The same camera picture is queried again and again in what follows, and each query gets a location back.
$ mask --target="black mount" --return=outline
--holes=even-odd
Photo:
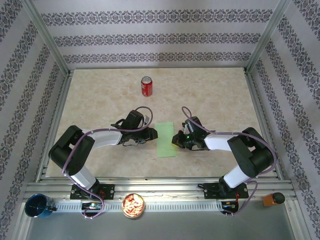
[[[247,185],[241,183],[239,186],[232,188],[228,192],[221,192],[220,183],[203,183],[198,184],[198,187],[203,189],[204,199],[235,199],[236,193],[239,194],[239,199],[247,199],[249,197]]]
[[[99,184],[97,182],[96,189],[92,190],[93,193],[100,196],[103,200],[113,200],[115,195],[115,185],[114,184]],[[87,194],[76,184],[72,185],[70,200],[98,200],[95,196]]]
[[[227,211],[222,211],[222,214],[230,214],[230,212],[232,213],[236,213],[239,210],[239,203],[237,202],[237,204],[235,202],[227,202],[227,201],[222,201],[221,202],[222,205],[222,209],[223,210],[227,210]]]

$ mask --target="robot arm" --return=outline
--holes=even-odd
[[[125,131],[139,129],[146,125],[148,121],[148,117],[132,110],[126,119],[121,119],[111,125],[110,129],[114,128],[119,131],[98,131],[87,135],[74,152],[65,172],[83,188],[93,193],[99,192],[99,181],[85,167],[90,151],[108,145],[124,144],[129,140],[135,141],[138,145],[158,138],[157,131],[151,127],[135,132]],[[78,139],[87,132],[90,132],[90,130],[80,129],[75,125],[70,126],[49,151],[49,158],[62,169],[72,151],[71,146],[74,146]]]
[[[196,116],[193,116],[192,120],[201,125]],[[191,151],[194,151],[193,147],[197,146],[200,150],[225,150],[233,153],[237,166],[219,179],[221,197],[250,178],[256,177],[274,162],[272,153],[265,145],[247,136],[238,135],[230,138],[228,135],[208,133],[188,119],[182,123],[182,126],[184,131],[180,130],[172,138],[174,145]],[[242,132],[263,140],[252,127],[248,127]]]

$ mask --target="blue mug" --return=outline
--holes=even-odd
[[[41,193],[31,196],[25,203],[24,212],[32,218],[44,218],[57,211],[55,201]]]

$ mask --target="patterned wallpaper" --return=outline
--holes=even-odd
[[[0,240],[35,180],[65,79],[18,0],[0,3]]]
[[[278,0],[36,0],[71,69],[244,67]]]
[[[251,75],[312,239],[320,239],[319,16],[316,1],[292,1]]]

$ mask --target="coca-cola can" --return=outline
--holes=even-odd
[[[141,91],[142,95],[149,97],[152,95],[152,79],[149,76],[144,76],[141,79]]]

